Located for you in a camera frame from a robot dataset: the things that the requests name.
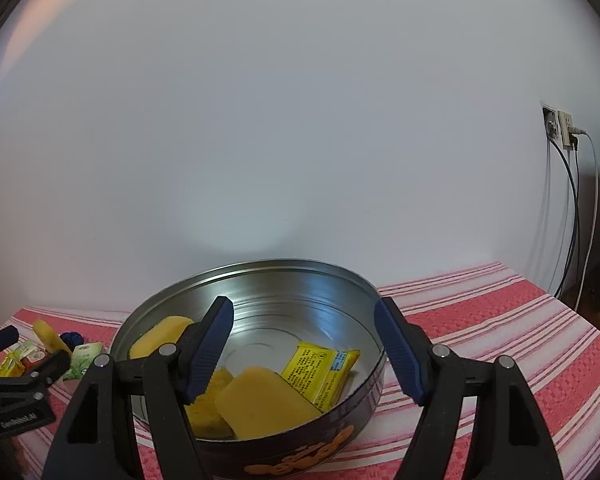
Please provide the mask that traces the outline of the yellow green scrub sponge front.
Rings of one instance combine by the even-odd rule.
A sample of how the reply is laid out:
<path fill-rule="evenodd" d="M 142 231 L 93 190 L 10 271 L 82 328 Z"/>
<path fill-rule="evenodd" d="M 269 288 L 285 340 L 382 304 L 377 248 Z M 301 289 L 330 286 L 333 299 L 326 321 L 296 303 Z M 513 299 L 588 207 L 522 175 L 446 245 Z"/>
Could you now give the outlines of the yellow green scrub sponge front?
<path fill-rule="evenodd" d="M 190 318 L 179 315 L 163 318 L 132 344 L 129 358 L 132 360 L 146 358 L 163 344 L 175 344 L 184 330 L 193 322 Z"/>

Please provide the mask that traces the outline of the red white striped cloth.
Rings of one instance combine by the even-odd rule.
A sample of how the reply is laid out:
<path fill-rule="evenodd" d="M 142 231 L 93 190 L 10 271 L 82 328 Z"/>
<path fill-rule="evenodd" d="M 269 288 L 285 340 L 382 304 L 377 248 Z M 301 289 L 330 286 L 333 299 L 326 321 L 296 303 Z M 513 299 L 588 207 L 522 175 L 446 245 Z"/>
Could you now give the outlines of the red white striped cloth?
<path fill-rule="evenodd" d="M 428 337 L 459 356 L 489 360 L 508 354 L 535 395 L 554 439 L 565 479 L 600 478 L 600 331 L 505 264 L 492 262 L 379 289 L 420 324 Z M 35 340 L 32 323 L 111 344 L 129 311 L 27 306 L 2 326 Z M 392 479 L 420 408 L 385 368 L 379 406 L 364 430 L 331 460 L 291 479 Z M 18 438 L 24 478 L 39 479 L 56 425 Z"/>

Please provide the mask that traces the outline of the yellow snack packet front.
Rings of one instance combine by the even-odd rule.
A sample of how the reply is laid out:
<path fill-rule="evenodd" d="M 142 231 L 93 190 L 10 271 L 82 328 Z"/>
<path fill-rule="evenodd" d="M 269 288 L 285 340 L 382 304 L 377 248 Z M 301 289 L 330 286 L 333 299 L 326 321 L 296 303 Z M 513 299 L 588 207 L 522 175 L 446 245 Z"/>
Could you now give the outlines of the yellow snack packet front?
<path fill-rule="evenodd" d="M 301 341 L 280 376 L 326 413 L 338 404 L 360 354 L 358 350 L 334 350 Z"/>

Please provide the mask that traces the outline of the green tea tissue pack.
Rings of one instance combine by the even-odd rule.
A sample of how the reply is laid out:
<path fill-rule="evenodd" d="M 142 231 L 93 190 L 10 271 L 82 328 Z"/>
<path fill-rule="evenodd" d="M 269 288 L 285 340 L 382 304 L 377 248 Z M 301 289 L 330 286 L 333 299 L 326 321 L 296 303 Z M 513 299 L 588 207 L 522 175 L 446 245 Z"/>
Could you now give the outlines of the green tea tissue pack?
<path fill-rule="evenodd" d="M 88 342 L 87 344 L 79 344 L 73 349 L 69 369 L 62 376 L 62 380 L 79 380 L 81 379 L 92 362 L 102 353 L 104 345 L 101 342 Z"/>

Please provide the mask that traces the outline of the plain yellow sponge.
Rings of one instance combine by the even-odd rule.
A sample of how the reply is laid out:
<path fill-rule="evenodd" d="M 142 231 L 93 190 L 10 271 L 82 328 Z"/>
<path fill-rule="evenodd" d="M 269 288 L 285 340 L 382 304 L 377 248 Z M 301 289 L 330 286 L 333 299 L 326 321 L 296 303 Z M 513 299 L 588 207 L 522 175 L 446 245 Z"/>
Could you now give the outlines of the plain yellow sponge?
<path fill-rule="evenodd" d="M 216 397 L 232 380 L 233 375 L 225 367 L 218 368 L 213 372 L 206 391 L 197 396 L 192 404 L 184 406 L 196 438 L 227 440 L 234 436 L 232 428 L 215 406 Z"/>

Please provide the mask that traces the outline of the round metal cookie tin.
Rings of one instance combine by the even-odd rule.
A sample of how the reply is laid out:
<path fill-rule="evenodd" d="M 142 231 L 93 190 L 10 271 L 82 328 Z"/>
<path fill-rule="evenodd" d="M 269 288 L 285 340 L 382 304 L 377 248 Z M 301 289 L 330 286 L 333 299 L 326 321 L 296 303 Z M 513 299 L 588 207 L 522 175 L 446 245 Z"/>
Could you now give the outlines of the round metal cookie tin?
<path fill-rule="evenodd" d="M 361 355 L 338 404 L 308 424 L 251 440 L 204 440 L 198 450 L 220 479 L 274 479 L 330 460 L 372 419 L 386 355 L 374 324 L 380 298 L 365 278 L 340 266 L 274 259 L 214 269 L 157 292 L 122 323 L 110 352 L 122 361 L 140 336 L 168 315 L 200 321 L 216 297 L 234 306 L 234 324 L 219 366 L 238 375 L 248 366 L 279 373 L 301 341 Z"/>

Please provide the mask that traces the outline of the red snack packet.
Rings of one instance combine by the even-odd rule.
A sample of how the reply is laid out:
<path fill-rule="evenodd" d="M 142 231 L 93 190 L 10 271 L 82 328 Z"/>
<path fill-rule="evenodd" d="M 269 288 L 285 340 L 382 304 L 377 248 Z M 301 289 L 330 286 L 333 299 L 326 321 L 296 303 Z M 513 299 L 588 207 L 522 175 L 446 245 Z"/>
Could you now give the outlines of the red snack packet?
<path fill-rule="evenodd" d="M 50 355 L 44 350 L 34 350 L 20 358 L 20 363 L 27 373 L 32 372 L 35 367 L 44 363 Z"/>

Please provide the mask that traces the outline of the wall power socket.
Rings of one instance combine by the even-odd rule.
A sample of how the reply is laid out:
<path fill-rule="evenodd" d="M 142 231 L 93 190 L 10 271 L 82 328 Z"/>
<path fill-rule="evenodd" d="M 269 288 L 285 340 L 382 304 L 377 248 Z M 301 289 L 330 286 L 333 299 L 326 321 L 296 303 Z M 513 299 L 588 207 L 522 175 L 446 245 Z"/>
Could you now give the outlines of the wall power socket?
<path fill-rule="evenodd" d="M 564 150 L 575 151 L 578 148 L 578 140 L 573 134 L 572 116 L 546 104 L 542 106 L 542 113 L 547 137 Z"/>

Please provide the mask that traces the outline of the yellow snack packet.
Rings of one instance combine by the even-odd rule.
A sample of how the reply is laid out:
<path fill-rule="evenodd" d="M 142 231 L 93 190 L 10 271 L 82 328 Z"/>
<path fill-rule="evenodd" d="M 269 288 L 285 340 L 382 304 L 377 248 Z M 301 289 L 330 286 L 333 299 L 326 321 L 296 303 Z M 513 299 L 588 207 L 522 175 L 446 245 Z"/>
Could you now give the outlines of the yellow snack packet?
<path fill-rule="evenodd" d="M 360 354 L 358 350 L 334 350 L 301 341 L 280 376 L 326 413 L 338 404 Z"/>
<path fill-rule="evenodd" d="M 9 351 L 0 363 L 0 377 L 18 378 L 24 375 L 26 367 L 22 364 L 17 351 Z"/>

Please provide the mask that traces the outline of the blue scrunchie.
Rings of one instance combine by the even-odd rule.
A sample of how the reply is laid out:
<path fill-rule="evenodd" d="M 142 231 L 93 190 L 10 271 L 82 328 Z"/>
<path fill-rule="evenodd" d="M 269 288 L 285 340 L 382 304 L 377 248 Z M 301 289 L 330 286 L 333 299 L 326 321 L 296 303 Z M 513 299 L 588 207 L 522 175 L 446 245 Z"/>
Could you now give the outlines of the blue scrunchie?
<path fill-rule="evenodd" d="M 84 344 L 84 338 L 78 332 L 61 333 L 60 339 L 71 351 L 73 351 L 77 346 Z"/>

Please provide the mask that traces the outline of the yellow green scrub sponge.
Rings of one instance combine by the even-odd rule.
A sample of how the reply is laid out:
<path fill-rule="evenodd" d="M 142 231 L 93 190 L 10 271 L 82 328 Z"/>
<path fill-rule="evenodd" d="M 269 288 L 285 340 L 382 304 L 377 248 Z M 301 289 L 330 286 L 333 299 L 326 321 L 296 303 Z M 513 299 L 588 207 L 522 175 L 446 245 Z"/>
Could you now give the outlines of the yellow green scrub sponge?
<path fill-rule="evenodd" d="M 322 414 L 279 374 L 260 366 L 245 368 L 214 404 L 239 440 L 279 434 Z"/>
<path fill-rule="evenodd" d="M 129 358 L 132 360 L 146 358 L 163 344 L 175 344 L 184 330 L 193 322 L 190 318 L 179 315 L 163 318 L 132 344 Z"/>

